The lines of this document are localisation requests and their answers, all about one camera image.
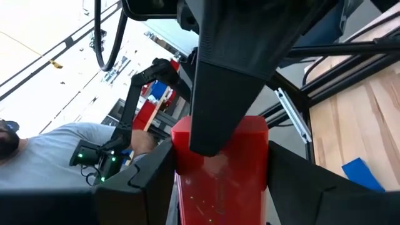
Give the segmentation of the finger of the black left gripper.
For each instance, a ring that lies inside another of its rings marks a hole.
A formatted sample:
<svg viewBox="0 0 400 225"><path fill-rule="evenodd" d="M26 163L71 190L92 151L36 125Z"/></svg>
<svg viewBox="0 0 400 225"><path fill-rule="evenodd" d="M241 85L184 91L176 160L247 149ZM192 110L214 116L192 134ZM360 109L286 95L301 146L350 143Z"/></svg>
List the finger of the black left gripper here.
<svg viewBox="0 0 400 225"><path fill-rule="evenodd" d="M337 0L189 0L199 24L190 148L215 156L300 35Z"/></svg>

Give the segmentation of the black table frame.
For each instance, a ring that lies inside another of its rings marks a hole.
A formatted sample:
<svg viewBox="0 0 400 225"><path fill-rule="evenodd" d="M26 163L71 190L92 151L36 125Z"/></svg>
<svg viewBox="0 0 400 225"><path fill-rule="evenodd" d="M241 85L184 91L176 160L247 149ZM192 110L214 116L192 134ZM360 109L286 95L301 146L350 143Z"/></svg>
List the black table frame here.
<svg viewBox="0 0 400 225"><path fill-rule="evenodd" d="M273 91L281 88L286 92L310 129L309 110L311 107L400 59L400 30L391 31L389 34L371 41L295 47L291 51L291 54L294 53L321 56L323 59L327 59L329 56L348 56L343 62L332 69L328 69L300 89L278 72L266 83L266 86ZM276 103L267 108L261 113L261 116L266 119L272 117L267 120L269 128L278 127L281 123L290 119L281 103ZM312 163L315 162L314 149L311 143L306 144L306 159Z"/></svg>

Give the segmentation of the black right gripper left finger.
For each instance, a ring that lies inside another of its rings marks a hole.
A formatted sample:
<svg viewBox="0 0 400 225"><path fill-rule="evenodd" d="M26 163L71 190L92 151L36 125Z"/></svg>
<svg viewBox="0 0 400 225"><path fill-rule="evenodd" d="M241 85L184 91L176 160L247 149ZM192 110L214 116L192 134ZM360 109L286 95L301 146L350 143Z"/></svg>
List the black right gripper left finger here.
<svg viewBox="0 0 400 225"><path fill-rule="evenodd" d="M165 225L174 183L170 139L125 170L97 185L99 225Z"/></svg>

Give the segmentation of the person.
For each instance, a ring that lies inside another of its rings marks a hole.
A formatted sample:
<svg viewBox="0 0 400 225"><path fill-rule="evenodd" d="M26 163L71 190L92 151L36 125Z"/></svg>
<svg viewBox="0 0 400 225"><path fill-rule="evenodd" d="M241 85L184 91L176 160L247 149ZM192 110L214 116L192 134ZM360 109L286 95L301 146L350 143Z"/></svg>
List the person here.
<svg viewBox="0 0 400 225"><path fill-rule="evenodd" d="M72 122L52 131L21 138L0 122L0 190L87 188L77 166L69 162L79 141L103 145L115 127Z"/></svg>

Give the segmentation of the blue tape strip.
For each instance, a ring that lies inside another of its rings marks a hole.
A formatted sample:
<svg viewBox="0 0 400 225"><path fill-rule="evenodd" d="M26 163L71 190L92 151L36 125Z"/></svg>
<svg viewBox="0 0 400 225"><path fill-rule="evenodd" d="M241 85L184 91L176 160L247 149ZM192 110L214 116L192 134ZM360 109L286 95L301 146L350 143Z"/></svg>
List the blue tape strip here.
<svg viewBox="0 0 400 225"><path fill-rule="evenodd" d="M347 178L356 184L377 192L386 191L360 157L344 164L342 170Z"/></svg>

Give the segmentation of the silver aluminium bracket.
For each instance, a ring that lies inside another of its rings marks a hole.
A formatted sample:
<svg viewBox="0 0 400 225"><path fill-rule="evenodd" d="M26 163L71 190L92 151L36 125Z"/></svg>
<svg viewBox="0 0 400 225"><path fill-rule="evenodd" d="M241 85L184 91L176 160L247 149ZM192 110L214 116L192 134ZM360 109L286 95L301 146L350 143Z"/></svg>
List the silver aluminium bracket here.
<svg viewBox="0 0 400 225"><path fill-rule="evenodd" d="M301 117L301 114L296 109L294 103L291 101L290 97L283 91L280 87L275 90L275 94L281 103L281 106L285 110L286 114L289 116L291 122L293 123L296 131L300 135L304 144L312 142L311 132L306 125L304 119Z"/></svg>

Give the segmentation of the red tray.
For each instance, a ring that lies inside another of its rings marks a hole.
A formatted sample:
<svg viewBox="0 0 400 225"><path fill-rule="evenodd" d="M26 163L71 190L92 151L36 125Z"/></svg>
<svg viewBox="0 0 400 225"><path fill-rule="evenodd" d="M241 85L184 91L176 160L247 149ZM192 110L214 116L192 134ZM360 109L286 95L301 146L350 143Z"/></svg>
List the red tray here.
<svg viewBox="0 0 400 225"><path fill-rule="evenodd" d="M189 150L191 117L171 129L182 225L266 225L268 127L245 116L214 157Z"/></svg>

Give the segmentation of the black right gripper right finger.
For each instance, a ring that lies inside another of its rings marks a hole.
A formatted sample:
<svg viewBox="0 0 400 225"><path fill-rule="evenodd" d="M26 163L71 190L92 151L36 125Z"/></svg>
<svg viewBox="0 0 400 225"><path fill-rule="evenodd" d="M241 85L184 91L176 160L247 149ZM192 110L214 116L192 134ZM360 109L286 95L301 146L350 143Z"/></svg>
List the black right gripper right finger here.
<svg viewBox="0 0 400 225"><path fill-rule="evenodd" d="M269 142L267 181L282 225L387 225L381 194Z"/></svg>

